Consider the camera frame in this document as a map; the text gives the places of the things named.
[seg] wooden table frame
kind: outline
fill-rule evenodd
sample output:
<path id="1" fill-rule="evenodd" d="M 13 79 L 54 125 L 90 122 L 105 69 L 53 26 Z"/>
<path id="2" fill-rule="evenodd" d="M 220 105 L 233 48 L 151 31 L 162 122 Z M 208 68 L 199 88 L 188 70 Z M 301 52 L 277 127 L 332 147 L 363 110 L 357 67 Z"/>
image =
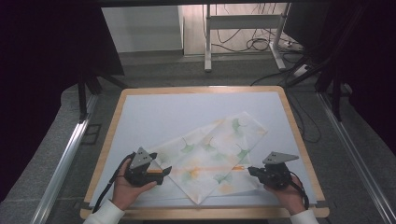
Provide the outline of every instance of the wooden table frame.
<path id="1" fill-rule="evenodd" d="M 314 211 L 316 217 L 327 217 L 330 209 L 327 205 L 319 206 L 321 202 L 325 202 L 323 192 L 320 188 L 317 176 L 312 166 L 311 160 L 307 154 L 303 138 L 297 127 L 297 123 L 292 115 L 291 108 L 286 97 L 285 92 L 278 86 L 261 86 L 261 87 L 177 87 L 177 88 L 147 88 L 147 89 L 128 89 L 121 93 L 119 102 L 114 112 L 108 129 L 102 152 L 96 163 L 95 171 L 92 175 L 91 184 L 88 188 L 84 203 L 89 203 L 92 199 L 93 192 L 99 182 L 100 176 L 105 167 L 106 158 L 110 151 L 111 143 L 117 125 L 120 120 L 120 115 L 126 97 L 128 95 L 143 95 L 143 94 L 177 94 L 177 93 L 226 93 L 226 92 L 261 92 L 261 91 L 276 91 L 279 94 L 282 105 L 285 109 L 286 116 L 290 123 L 294 139 L 300 150 L 301 159 L 307 169 L 309 179 L 312 183 L 314 193 L 316 195 L 318 204 L 311 205 L 310 209 Z M 82 208 L 80 215 L 86 218 L 92 212 L 91 209 Z M 278 206 L 251 206 L 243 208 L 235 207 L 209 207 L 209 208 L 191 208 L 191 207 L 169 207 L 169 208 L 131 208 L 125 211 L 126 219 L 138 220 L 166 220 L 166 219 L 267 219 L 289 217 L 289 212 Z"/>

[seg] white wall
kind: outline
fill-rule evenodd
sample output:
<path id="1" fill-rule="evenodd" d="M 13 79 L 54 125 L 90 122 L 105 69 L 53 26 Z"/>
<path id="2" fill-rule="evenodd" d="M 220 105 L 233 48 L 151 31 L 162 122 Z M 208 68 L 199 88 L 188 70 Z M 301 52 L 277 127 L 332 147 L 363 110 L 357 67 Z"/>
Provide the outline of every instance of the white wall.
<path id="1" fill-rule="evenodd" d="M 181 7 L 104 7 L 117 52 L 183 49 Z"/>

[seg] human hand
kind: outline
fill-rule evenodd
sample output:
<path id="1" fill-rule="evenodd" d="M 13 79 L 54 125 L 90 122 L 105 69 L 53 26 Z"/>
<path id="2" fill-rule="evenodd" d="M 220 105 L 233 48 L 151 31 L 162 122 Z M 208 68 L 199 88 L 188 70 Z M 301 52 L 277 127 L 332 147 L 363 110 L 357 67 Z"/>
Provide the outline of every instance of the human hand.
<path id="1" fill-rule="evenodd" d="M 296 176 L 292 177 L 292 181 L 299 187 L 302 186 L 300 180 Z M 291 216 L 305 211 L 302 196 L 297 189 L 291 185 L 288 185 L 285 189 L 271 189 L 265 185 L 264 188 L 275 194 L 280 204 L 289 211 Z"/>
<path id="2" fill-rule="evenodd" d="M 140 188 L 132 186 L 124 177 L 125 170 L 128 167 L 128 163 L 131 159 L 125 161 L 121 166 L 119 174 L 114 183 L 113 199 L 111 200 L 120 210 L 124 211 L 127 209 L 137 197 L 157 185 L 157 182 L 153 181 Z"/>

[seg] wrist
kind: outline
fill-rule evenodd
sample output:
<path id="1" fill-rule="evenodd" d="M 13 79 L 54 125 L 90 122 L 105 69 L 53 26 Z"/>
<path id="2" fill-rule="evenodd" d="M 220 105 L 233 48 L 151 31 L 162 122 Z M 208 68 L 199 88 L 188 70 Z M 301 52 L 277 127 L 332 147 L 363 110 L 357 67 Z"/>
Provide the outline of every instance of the wrist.
<path id="1" fill-rule="evenodd" d="M 117 200 L 112 200 L 111 201 L 114 205 L 116 205 L 121 211 L 125 211 L 128 207 L 129 204 L 117 201 Z"/>
<path id="2" fill-rule="evenodd" d="M 305 208 L 302 203 L 297 203 L 297 204 L 291 204 L 290 206 L 288 206 L 287 210 L 289 211 L 291 216 L 294 216 L 294 215 L 297 215 L 297 214 L 305 211 Z"/>

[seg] cable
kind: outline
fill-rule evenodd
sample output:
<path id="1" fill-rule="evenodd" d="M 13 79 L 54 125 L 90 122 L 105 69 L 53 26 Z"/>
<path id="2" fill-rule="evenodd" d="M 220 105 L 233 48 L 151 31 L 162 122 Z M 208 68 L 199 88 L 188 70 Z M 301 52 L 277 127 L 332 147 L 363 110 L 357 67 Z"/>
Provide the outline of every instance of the cable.
<path id="1" fill-rule="evenodd" d="M 273 13 L 272 13 L 272 14 L 274 14 L 274 11 L 275 11 L 275 7 L 276 7 L 276 3 L 274 4 L 274 8 L 273 8 Z"/>
<path id="2" fill-rule="evenodd" d="M 227 10 L 227 8 L 225 8 L 225 4 L 224 4 L 224 10 L 230 15 L 230 12 Z"/>
<path id="3" fill-rule="evenodd" d="M 111 186 L 113 185 L 114 181 L 117 178 L 117 175 L 120 172 L 121 166 L 125 163 L 126 160 L 128 160 L 129 158 L 132 157 L 133 154 L 128 155 L 127 157 L 125 157 L 122 162 L 120 163 L 119 167 L 117 168 L 117 170 L 114 172 L 113 176 L 111 176 L 110 180 L 108 181 L 105 189 L 102 191 L 102 193 L 100 194 L 98 201 L 96 201 L 95 207 L 93 208 L 93 213 L 95 213 L 100 206 L 101 201 L 103 200 L 103 198 L 105 197 L 105 195 L 107 194 L 108 190 L 111 188 Z"/>
<path id="4" fill-rule="evenodd" d="M 268 78 L 268 77 L 273 77 L 273 76 L 277 76 L 277 75 L 283 75 L 283 74 L 291 73 L 292 71 L 297 70 L 297 68 L 298 68 L 299 66 L 303 65 L 307 60 L 308 60 L 308 58 L 302 57 L 302 58 L 299 60 L 299 62 L 297 62 L 292 68 L 289 68 L 289 69 L 287 69 L 287 70 L 285 70 L 285 71 L 282 71 L 282 72 L 280 72 L 280 73 L 275 73 L 275 74 L 267 75 L 267 76 L 264 76 L 264 77 L 260 77 L 259 79 L 256 79 L 255 81 L 253 81 L 253 82 L 250 84 L 250 86 L 253 86 L 253 85 L 255 85 L 257 82 L 259 82 L 259 81 L 261 81 L 261 80 L 264 80 L 264 79 L 266 79 L 266 78 Z M 283 79 L 282 79 L 280 82 L 278 82 L 276 85 L 279 86 L 279 83 L 281 83 L 281 82 L 284 81 L 284 80 L 285 80 L 285 78 L 283 78 Z"/>
<path id="5" fill-rule="evenodd" d="M 289 93 L 286 92 L 286 90 L 285 90 L 285 93 L 286 93 L 286 97 L 288 98 L 289 104 L 291 105 L 291 108 L 294 109 L 295 113 L 297 114 L 298 118 L 300 119 L 300 122 L 301 122 L 301 125 L 302 125 L 302 128 L 301 128 L 301 137 L 304 139 L 304 137 L 305 137 L 305 124 L 304 124 L 303 117 L 301 116 L 301 114 L 300 114 L 300 112 L 298 111 L 297 107 L 294 105 L 294 103 L 293 103 L 292 100 L 290 99 Z"/>
<path id="6" fill-rule="evenodd" d="M 330 219 L 328 217 L 325 217 L 324 219 L 327 221 L 327 223 L 332 224 L 332 222 L 330 221 Z"/>
<path id="7" fill-rule="evenodd" d="M 254 7 L 250 14 L 253 14 L 253 12 L 254 12 L 254 10 L 256 10 L 256 8 L 260 8 L 260 5 L 261 5 L 261 4 L 258 4 L 256 7 Z M 218 6 L 216 5 L 216 15 L 217 15 L 217 14 L 218 14 Z M 204 14 L 204 5 L 202 5 L 202 19 L 203 19 L 203 25 L 204 25 L 204 36 L 205 36 L 205 38 L 206 38 L 205 19 L 204 19 L 204 17 L 205 17 L 205 14 Z M 219 30 L 217 30 L 219 42 L 220 42 L 221 44 L 227 43 L 228 41 L 230 41 L 231 39 L 233 39 L 241 30 L 242 30 L 242 29 L 237 30 L 231 37 L 229 37 L 229 38 L 228 38 L 227 40 L 225 40 L 225 41 L 222 41 L 222 40 L 221 40 L 220 35 L 219 35 Z M 254 36 L 255 36 L 256 33 L 257 33 L 257 29 L 254 31 L 252 37 L 247 41 L 247 47 L 246 47 L 245 49 L 240 49 L 240 50 L 238 50 L 238 49 L 229 49 L 229 48 L 224 47 L 224 46 L 219 45 L 219 44 L 211 44 L 211 45 L 212 45 L 212 46 L 215 46 L 215 47 L 227 49 L 228 51 L 231 51 L 231 52 L 244 52 L 244 51 L 248 51 L 248 50 L 256 50 L 256 51 L 265 51 L 265 50 L 267 50 L 267 49 L 269 48 L 269 41 L 270 41 L 269 38 L 268 38 L 268 39 L 265 39 L 265 38 L 255 38 Z M 267 43 L 267 45 L 265 46 L 265 48 L 259 49 L 259 48 L 256 47 L 256 44 L 257 44 L 257 43 Z"/>
<path id="8" fill-rule="evenodd" d="M 268 32 L 270 35 L 273 35 L 273 36 L 275 36 L 275 35 L 276 35 L 276 34 L 272 33 L 270 30 L 267 30 L 267 29 L 262 29 L 262 30 L 264 30 L 264 31 Z M 288 42 L 290 42 L 290 43 L 293 43 L 293 44 L 300 44 L 299 42 L 296 42 L 296 41 L 290 41 L 290 40 L 288 40 L 288 39 L 284 39 L 284 38 L 282 38 L 282 37 L 280 37 L 279 39 L 281 39 L 281 40 L 284 40 L 284 41 L 288 41 Z"/>
<path id="9" fill-rule="evenodd" d="M 306 138 L 305 136 L 303 136 L 303 139 L 304 139 L 306 142 L 309 142 L 309 143 L 318 143 L 318 142 L 320 141 L 321 137 L 322 137 L 322 134 L 321 134 L 321 131 L 320 131 L 319 126 L 318 126 L 317 123 L 312 119 L 312 117 L 308 114 L 308 112 L 306 112 L 306 110 L 301 106 L 301 104 L 300 104 L 299 100 L 297 99 L 297 97 L 296 97 L 293 93 L 291 93 L 291 92 L 288 92 L 288 94 L 294 98 L 294 100 L 297 102 L 297 105 L 303 110 L 303 112 L 308 116 L 308 118 L 314 123 L 316 129 L 318 130 L 318 138 L 317 138 L 317 139 L 315 139 L 315 140 L 310 140 L 310 139 Z"/>
<path id="10" fill-rule="evenodd" d="M 309 207 L 309 199 L 308 196 L 305 193 L 305 189 L 304 189 L 304 185 L 303 182 L 301 182 L 300 178 L 297 176 L 297 174 L 295 174 L 294 172 L 290 171 L 291 174 L 293 174 L 295 177 L 297 177 L 297 180 L 300 182 L 301 187 L 298 186 L 296 183 L 294 183 L 292 180 L 289 180 L 289 184 L 294 187 L 295 189 L 297 189 L 297 191 L 300 193 L 300 195 L 303 197 L 304 199 L 304 207 L 305 210 L 308 210 Z"/>
<path id="11" fill-rule="evenodd" d="M 285 52 L 285 53 L 282 54 L 282 59 L 284 61 L 286 61 L 288 63 L 297 63 L 298 61 L 297 62 L 292 62 L 292 61 L 290 61 L 289 59 L 286 58 L 286 55 L 289 55 L 289 54 L 302 54 L 302 53 L 300 53 L 300 52 Z"/>

